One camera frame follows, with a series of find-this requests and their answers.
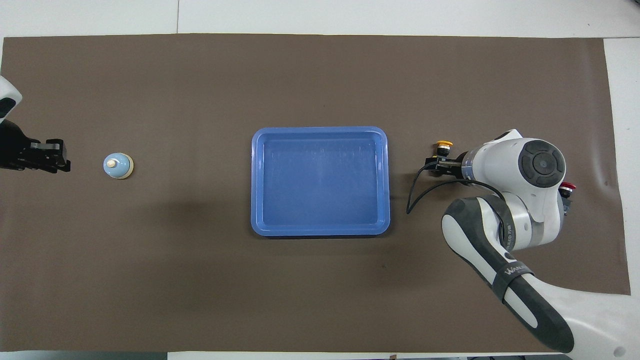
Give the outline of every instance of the white table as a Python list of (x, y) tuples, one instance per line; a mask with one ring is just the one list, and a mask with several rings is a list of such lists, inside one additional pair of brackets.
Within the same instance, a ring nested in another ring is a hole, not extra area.
[[(640, 5), (632, 0), (0, 0), (0, 44), (4, 37), (168, 33), (606, 38), (629, 278), (632, 294), (640, 294), (640, 222), (634, 221), (640, 218), (640, 193), (634, 186), (640, 176)], [(332, 360), (392, 354), (181, 352), (169, 353), (169, 359)], [(0, 353), (0, 359), (33, 355)]]

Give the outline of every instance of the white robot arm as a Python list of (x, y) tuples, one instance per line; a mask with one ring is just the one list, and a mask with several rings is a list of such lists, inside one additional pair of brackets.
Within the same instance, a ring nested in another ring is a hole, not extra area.
[(511, 251), (553, 241), (563, 221), (564, 157), (510, 130), (440, 168), (502, 194), (455, 200), (442, 217), (450, 248), (549, 348), (576, 360), (640, 359), (640, 301), (569, 290), (537, 279)]
[(10, 170), (40, 169), (52, 174), (71, 171), (67, 148), (61, 139), (45, 143), (24, 135), (7, 116), (22, 100), (22, 94), (0, 76), (0, 168)]

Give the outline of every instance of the blue plastic tray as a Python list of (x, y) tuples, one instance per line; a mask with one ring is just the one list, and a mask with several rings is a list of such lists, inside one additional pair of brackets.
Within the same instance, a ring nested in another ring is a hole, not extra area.
[(251, 225), (263, 236), (389, 227), (387, 136), (373, 126), (267, 127), (253, 136)]

